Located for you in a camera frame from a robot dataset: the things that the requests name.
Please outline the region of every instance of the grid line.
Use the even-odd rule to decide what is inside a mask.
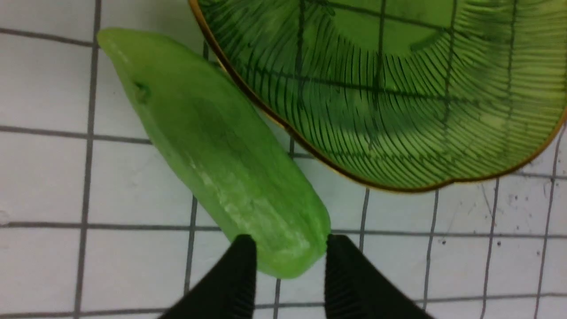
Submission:
[[[520,300],[534,299],[537,294],[517,294],[517,295],[494,295],[487,296],[487,300]],[[556,297],[565,298],[567,302],[567,293],[542,293],[540,297]],[[429,303],[458,303],[466,301],[481,301],[484,296],[463,296],[429,299]],[[415,299],[414,303],[422,303],[424,300]],[[278,308],[319,308],[324,303],[281,303]],[[257,304],[255,309],[274,309],[275,304]],[[128,315],[128,314],[161,314],[168,308],[130,308],[130,309],[108,309],[108,310],[90,310],[79,312],[80,317],[93,316],[112,316],[112,315]],[[0,313],[0,319],[34,319],[34,318],[65,318],[72,317],[74,312],[21,312],[21,313]]]
[[[480,319],[484,319],[486,313],[486,296],[488,294],[488,279],[490,272],[490,258],[492,257],[492,243],[494,241],[494,227],[496,226],[496,207],[498,206],[498,188],[500,186],[500,179],[496,179],[496,186],[494,187],[494,202],[492,204],[492,220],[490,223],[490,236],[488,237],[488,254],[486,256],[486,270],[484,273],[484,286],[483,286],[483,309],[480,312]]]
[[[190,225],[144,225],[144,224],[105,224],[105,223],[88,223],[82,225],[81,223],[59,223],[49,221],[13,221],[4,225],[0,225],[0,229],[100,229],[100,230],[161,230],[161,231],[178,231],[190,232],[194,229],[197,232],[220,232],[221,229],[217,226],[198,226],[191,227]],[[360,235],[361,232],[356,229],[332,229],[333,234],[343,235]],[[405,236],[405,237],[430,237],[430,232],[398,232],[389,230],[365,230],[365,236]],[[434,238],[489,238],[490,233],[433,233]],[[544,239],[545,234],[514,234],[514,233],[495,233],[494,238],[532,238]],[[557,240],[567,240],[566,234],[548,234],[547,238]]]
[[[92,42],[97,43],[96,34],[100,30],[100,14],[102,11],[102,0],[95,1],[95,17],[92,34]],[[87,228],[88,224],[88,205],[90,201],[91,190],[91,171],[92,171],[92,145],[95,128],[95,104],[96,104],[96,80],[98,75],[99,50],[97,46],[92,45],[91,51],[91,79],[88,99],[88,121],[87,121],[87,151],[84,169],[84,185],[83,185],[83,205],[81,211],[81,233],[79,240],[79,258],[77,265],[77,283],[75,287],[74,302],[74,319],[79,319],[81,311],[81,303],[83,296],[83,280],[84,280],[84,260],[87,246]]]
[[[557,174],[557,160],[559,158],[559,146],[561,145],[561,139],[565,134],[565,130],[567,129],[567,124],[563,125],[563,129],[559,135],[557,140],[557,145],[555,146],[555,156],[553,162],[553,176]],[[538,319],[538,311],[539,311],[539,301],[541,299],[541,285],[543,284],[543,271],[545,269],[545,254],[547,253],[547,241],[549,239],[549,221],[551,219],[551,209],[553,207],[553,192],[555,190],[555,179],[551,179],[551,189],[549,191],[549,206],[547,208],[547,220],[545,222],[545,236],[543,238],[543,249],[541,250],[541,266],[539,270],[539,282],[538,282],[538,296],[535,301],[535,311],[534,311],[534,319]]]
[[[305,0],[305,1],[309,1],[309,2],[317,2],[317,0]],[[97,19],[98,19],[98,28],[100,28],[100,3],[101,0],[96,0],[97,5],[97,9],[96,11],[98,12],[98,17],[96,16],[97,13],[95,13],[95,34],[96,34],[96,29],[97,29]],[[14,133],[30,133],[30,134],[35,134],[35,135],[42,135],[42,136],[57,136],[57,137],[69,137],[69,138],[80,138],[80,139],[85,139],[87,140],[87,158],[86,158],[86,171],[85,171],[85,181],[84,181],[84,192],[83,192],[83,210],[82,210],[82,219],[81,219],[81,223],[41,223],[41,222],[15,222],[15,223],[9,223],[8,225],[0,225],[0,229],[2,228],[71,228],[71,229],[80,229],[81,230],[81,247],[83,250],[83,267],[84,267],[84,247],[86,244],[86,233],[87,233],[87,229],[112,229],[112,230],[183,230],[183,231],[189,231],[190,233],[194,233],[195,231],[220,231],[220,229],[215,228],[215,227],[199,227],[199,226],[194,226],[194,223],[192,222],[192,226],[168,226],[168,225],[111,225],[111,224],[89,224],[88,223],[88,192],[89,192],[89,188],[90,188],[90,170],[91,170],[91,164],[92,164],[92,143],[94,140],[103,140],[103,141],[117,141],[117,142],[127,142],[127,143],[134,143],[134,144],[151,144],[149,142],[148,139],[143,139],[143,138],[130,138],[130,137],[118,137],[118,136],[110,136],[110,135],[96,135],[94,134],[93,128],[94,128],[94,96],[93,96],[93,91],[96,92],[96,81],[95,84],[93,85],[92,83],[92,79],[93,77],[96,80],[96,68],[95,70],[92,69],[93,64],[96,65],[96,61],[95,59],[98,57],[98,54],[96,54],[95,57],[95,51],[98,51],[98,46],[96,45],[96,39],[94,39],[94,42],[88,42],[88,41],[80,41],[80,40],[73,40],[73,39],[68,39],[68,38],[64,38],[64,37],[59,37],[59,36],[53,36],[53,35],[47,35],[44,33],[35,33],[35,32],[27,32],[27,31],[18,31],[18,30],[10,30],[10,29],[4,29],[4,28],[0,28],[0,33],[4,33],[4,34],[9,34],[9,35],[15,35],[15,36],[23,36],[23,37],[30,37],[30,38],[36,38],[36,39],[44,39],[44,40],[50,40],[50,41],[57,41],[60,43],[66,43],[66,44],[73,44],[73,45],[80,45],[80,46],[84,46],[84,47],[95,47],[96,49],[93,50],[93,54],[92,54],[92,59],[91,59],[91,91],[90,91],[90,100],[89,100],[89,113],[88,113],[88,128],[87,128],[87,133],[74,133],[74,132],[63,132],[63,131],[51,131],[51,130],[44,130],[44,129],[27,129],[27,128],[13,128],[13,127],[7,127],[7,126],[1,126],[0,125],[0,132],[14,132]],[[491,229],[491,234],[463,234],[463,233],[453,233],[453,234],[439,234],[439,233],[435,233],[433,231],[434,228],[434,224],[432,226],[432,231],[427,234],[427,233],[410,233],[410,232],[373,232],[373,231],[366,231],[364,229],[363,224],[361,225],[361,231],[358,232],[358,234],[361,235],[361,248],[362,248],[362,243],[363,243],[363,237],[364,235],[376,235],[376,234],[382,234],[382,235],[392,235],[392,236],[429,236],[430,237],[430,241],[433,240],[433,237],[438,237],[438,236],[445,236],[445,237],[486,237],[488,236],[493,236],[493,237],[511,237],[511,238],[543,238],[544,239],[544,247],[543,247],[543,251],[542,251],[542,262],[541,262],[541,269],[540,269],[540,281],[539,281],[539,287],[538,287],[538,293],[537,295],[509,295],[509,296],[487,296],[486,295],[486,283],[485,283],[485,292],[483,294],[483,296],[480,297],[462,297],[462,298],[447,298],[447,299],[430,299],[429,302],[430,303],[440,303],[440,302],[452,302],[452,301],[469,301],[469,300],[482,300],[483,301],[483,314],[484,314],[484,308],[485,308],[485,302],[486,300],[498,300],[498,299],[520,299],[520,298],[533,298],[536,297],[537,298],[537,302],[536,302],[536,311],[535,311],[535,318],[537,318],[537,313],[538,313],[538,305],[539,305],[539,300],[541,297],[548,297],[548,296],[554,296],[554,297],[567,297],[567,294],[561,294],[561,293],[541,293],[541,281],[542,281],[542,277],[543,277],[543,268],[544,268],[544,260],[545,260],[545,251],[546,251],[546,245],[547,245],[547,239],[549,238],[561,238],[561,239],[567,239],[567,235],[549,235],[548,234],[548,227],[549,227],[549,218],[550,218],[550,214],[551,214],[551,207],[552,207],[552,200],[553,200],[553,188],[555,185],[555,181],[558,179],[567,179],[567,177],[558,177],[556,176],[556,166],[557,166],[557,150],[559,148],[559,142],[557,143],[556,146],[556,153],[555,153],[555,162],[553,165],[553,174],[551,176],[549,175],[544,175],[544,174],[533,174],[533,173],[523,173],[523,172],[516,172],[516,173],[512,173],[511,175],[517,175],[517,176],[524,176],[524,177],[536,177],[536,178],[552,178],[552,186],[551,186],[551,194],[550,194],[550,201],[549,201],[549,208],[548,208],[548,218],[547,218],[547,225],[546,225],[546,230],[545,230],[545,235],[531,235],[531,234],[493,234],[493,229]],[[306,154],[294,154],[293,153],[293,149],[291,148],[291,155],[294,158],[297,157],[303,157],[303,156],[309,156]],[[496,208],[496,199],[497,196],[495,196],[495,205],[493,207],[493,209]],[[336,232],[339,233],[357,233],[357,232],[351,232],[349,230],[335,230]],[[488,278],[488,267],[489,267],[489,262],[487,262],[487,266],[486,266],[486,277]],[[281,282],[278,280],[278,282],[276,283],[276,290],[278,291],[278,286]],[[112,314],[141,314],[141,313],[161,313],[163,311],[165,311],[166,309],[161,309],[161,308],[154,308],[154,309],[119,309],[119,310],[100,310],[100,311],[96,311],[96,312],[81,312],[80,311],[80,306],[81,306],[81,301],[80,301],[80,292],[79,292],[79,280],[77,281],[77,292],[76,292],[76,296],[79,296],[78,298],[75,299],[75,310],[73,312],[53,312],[53,313],[23,313],[23,314],[13,314],[12,317],[10,317],[10,314],[0,314],[0,319],[4,319],[4,318],[34,318],[34,317],[70,317],[73,316],[75,318],[77,318],[77,316],[101,316],[101,315],[112,315]],[[259,309],[269,309],[269,308],[274,308],[274,317],[277,317],[277,309],[278,308],[293,308],[293,307],[320,307],[322,306],[322,304],[320,303],[312,303],[312,304],[308,304],[308,303],[298,303],[298,304],[279,304],[279,300],[278,298],[276,299],[277,302],[274,303],[274,305],[258,305],[257,307]],[[426,295],[424,296],[424,303],[427,303],[427,297]]]
[[[376,18],[386,19],[386,20],[403,22],[403,23],[406,23],[406,24],[411,24],[413,26],[425,27],[425,28],[434,29],[434,30],[445,30],[446,29],[442,26],[438,26],[438,25],[435,25],[435,24],[431,24],[431,23],[427,23],[427,22],[423,22],[423,21],[417,21],[417,20],[413,20],[413,19],[407,19],[407,18],[403,18],[401,16],[390,15],[390,14],[387,14],[384,9],[381,9],[381,11],[379,12],[379,11],[374,11],[374,10],[361,8],[361,7],[355,7],[355,6],[352,6],[352,5],[346,5],[344,3],[337,3],[337,2],[327,1],[327,0],[306,0],[306,1],[317,4],[317,5],[321,5],[321,6],[331,7],[331,8],[334,8],[334,9],[345,10],[345,11],[350,11],[350,12],[354,12],[354,13],[361,13],[361,14],[365,14],[365,15],[369,15],[369,16],[374,16]]]
[[[207,41],[203,41],[203,52],[201,55],[206,61],[209,60],[209,45]],[[196,229],[195,226],[197,225],[197,207],[198,207],[198,200],[193,195],[191,200],[191,219],[189,222],[189,242],[187,244],[187,261],[185,263],[185,283],[183,287],[183,294],[189,292],[189,287],[191,286],[191,270],[193,267],[193,247],[195,245],[195,233]]]
[[[439,190],[435,190],[435,202],[433,204],[433,217],[431,218],[431,232],[429,233],[429,243],[427,247],[427,257],[425,265],[425,283],[424,283],[424,306],[427,309],[428,293],[429,293],[429,270],[431,268],[431,249],[433,247],[433,238],[435,233],[435,224],[437,223],[437,207],[439,205]]]
[[[31,32],[31,31],[23,31],[23,30],[16,30],[16,29],[0,28],[0,34],[20,36],[20,37],[28,37],[28,38],[32,38],[32,39],[41,39],[41,40],[47,40],[47,41],[55,41],[55,42],[59,42],[59,43],[78,45],[80,47],[92,48],[94,46],[94,42],[91,42],[91,41],[71,39],[71,38],[68,38],[68,37],[51,35],[51,34],[40,33],[40,32]]]
[[[455,29],[455,21],[457,16],[457,0],[453,0],[453,11],[451,13],[451,30]],[[443,116],[443,126],[445,129],[445,134],[447,134],[448,126],[447,122],[449,119],[450,107],[449,107],[449,88],[451,86],[451,73],[452,73],[452,63],[453,57],[455,55],[455,32],[451,32],[449,39],[449,56],[447,58],[447,74],[445,75],[445,114]]]
[[[57,131],[57,130],[40,129],[40,128],[15,127],[9,125],[0,125],[0,133],[18,133],[18,134],[40,135],[40,136],[48,136],[48,137],[78,138],[82,140],[87,139],[87,133]],[[92,139],[95,141],[109,141],[109,142],[123,142],[130,144],[152,145],[149,139],[140,138],[140,137],[94,134],[92,136]],[[304,153],[294,153],[293,158],[307,158],[313,160],[316,159],[313,155],[304,154]],[[551,174],[528,173],[523,171],[516,171],[508,174],[507,176],[520,176],[520,177],[528,177],[528,178],[555,178],[560,181],[567,181],[567,175],[553,176]]]
[[[362,216],[360,222],[360,240],[358,242],[358,249],[364,252],[364,235],[366,229],[366,213],[368,211],[368,200],[370,198],[370,189],[367,187],[364,193],[364,203],[362,205]]]

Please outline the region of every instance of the green cucumber piece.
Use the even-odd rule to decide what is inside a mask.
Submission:
[[[157,33],[98,33],[150,140],[258,269],[295,278],[326,250],[327,209],[251,102],[218,68]]]

